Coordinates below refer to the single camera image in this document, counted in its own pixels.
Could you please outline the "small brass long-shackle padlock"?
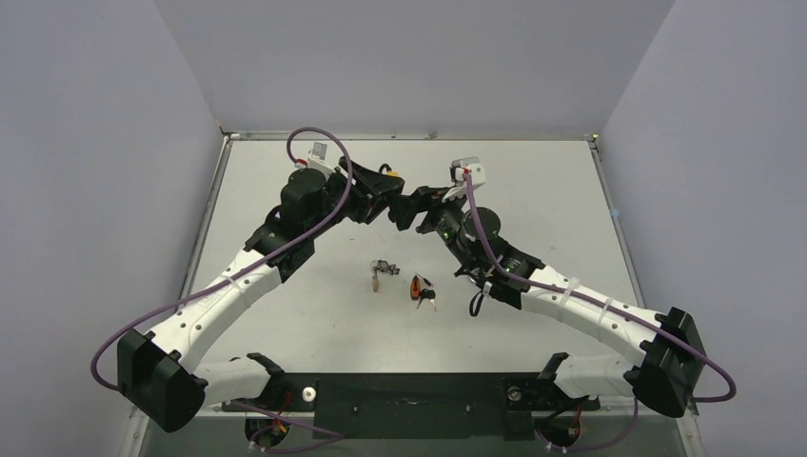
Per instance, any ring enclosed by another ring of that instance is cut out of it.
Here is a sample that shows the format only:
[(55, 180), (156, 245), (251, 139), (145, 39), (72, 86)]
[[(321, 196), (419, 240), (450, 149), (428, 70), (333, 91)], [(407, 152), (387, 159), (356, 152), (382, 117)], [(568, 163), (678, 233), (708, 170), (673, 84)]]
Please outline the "small brass long-shackle padlock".
[(380, 288), (379, 269), (377, 267), (372, 268), (371, 285), (373, 292), (377, 293)]

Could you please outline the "black-headed keys bunch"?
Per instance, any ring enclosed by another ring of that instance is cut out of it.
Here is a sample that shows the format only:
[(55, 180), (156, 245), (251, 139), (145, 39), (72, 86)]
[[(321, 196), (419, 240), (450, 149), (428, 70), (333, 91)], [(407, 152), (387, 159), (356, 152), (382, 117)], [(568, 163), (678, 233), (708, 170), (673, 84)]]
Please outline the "black-headed keys bunch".
[(418, 304), (416, 308), (419, 308), (423, 302), (428, 302), (429, 305), (433, 308), (434, 311), (437, 311), (436, 305), (436, 291), (434, 289), (434, 285), (430, 282), (427, 278), (421, 277), (423, 289), (421, 291), (420, 299), (417, 300)]

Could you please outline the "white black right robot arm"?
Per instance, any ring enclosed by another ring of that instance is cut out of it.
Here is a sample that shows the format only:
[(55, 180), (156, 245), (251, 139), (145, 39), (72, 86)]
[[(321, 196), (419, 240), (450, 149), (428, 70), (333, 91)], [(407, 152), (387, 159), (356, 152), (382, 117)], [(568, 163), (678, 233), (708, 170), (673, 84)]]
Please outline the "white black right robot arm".
[(659, 414), (679, 418), (695, 402), (707, 356), (694, 318), (679, 308), (666, 313), (637, 308), (596, 292), (506, 242), (499, 216), (467, 209), (457, 188), (420, 187), (396, 193), (389, 219), (397, 229), (425, 217), (420, 234), (436, 233), (481, 297), (552, 318), (613, 349), (615, 356), (567, 356), (537, 381), (539, 398), (559, 407), (570, 398), (633, 397)]

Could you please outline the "yellow black padlock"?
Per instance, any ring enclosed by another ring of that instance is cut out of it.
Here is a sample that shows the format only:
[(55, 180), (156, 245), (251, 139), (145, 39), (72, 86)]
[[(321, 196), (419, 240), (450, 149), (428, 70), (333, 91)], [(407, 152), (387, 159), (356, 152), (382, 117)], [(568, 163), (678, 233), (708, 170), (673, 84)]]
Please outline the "yellow black padlock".
[(387, 177), (395, 177), (395, 178), (399, 178), (399, 177), (400, 177), (400, 174), (399, 174), (399, 173), (398, 173), (396, 170), (394, 170), (394, 169), (393, 169), (393, 168), (392, 168), (392, 167), (391, 167), (389, 164), (387, 164), (387, 163), (383, 163), (383, 164), (381, 164), (381, 165), (379, 166), (379, 168), (378, 168), (378, 172), (379, 172), (379, 173), (380, 173), (382, 176), (387, 176)]

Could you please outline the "orange black padlock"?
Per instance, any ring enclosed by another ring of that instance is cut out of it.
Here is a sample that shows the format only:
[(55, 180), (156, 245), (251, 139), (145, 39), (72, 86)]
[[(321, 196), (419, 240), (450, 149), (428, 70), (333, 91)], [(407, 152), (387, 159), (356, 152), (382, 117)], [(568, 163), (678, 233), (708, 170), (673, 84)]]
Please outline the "orange black padlock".
[(421, 291), (423, 289), (421, 277), (418, 274), (414, 274), (409, 285), (409, 296), (410, 299), (413, 301), (417, 301), (420, 299)]

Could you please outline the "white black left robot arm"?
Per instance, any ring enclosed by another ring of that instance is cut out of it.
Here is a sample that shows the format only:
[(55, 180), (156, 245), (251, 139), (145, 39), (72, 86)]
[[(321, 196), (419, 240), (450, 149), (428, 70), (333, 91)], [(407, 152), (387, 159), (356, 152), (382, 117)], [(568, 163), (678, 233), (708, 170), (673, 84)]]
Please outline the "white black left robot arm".
[(165, 432), (188, 424), (203, 408), (249, 399), (277, 407), (283, 370), (252, 352), (223, 363), (203, 358), (259, 299), (286, 282), (313, 254), (314, 241), (349, 219), (369, 224), (401, 195), (404, 179), (341, 159), (338, 169), (308, 164), (292, 172), (280, 203), (210, 284), (145, 333), (129, 330), (117, 343), (119, 391)]

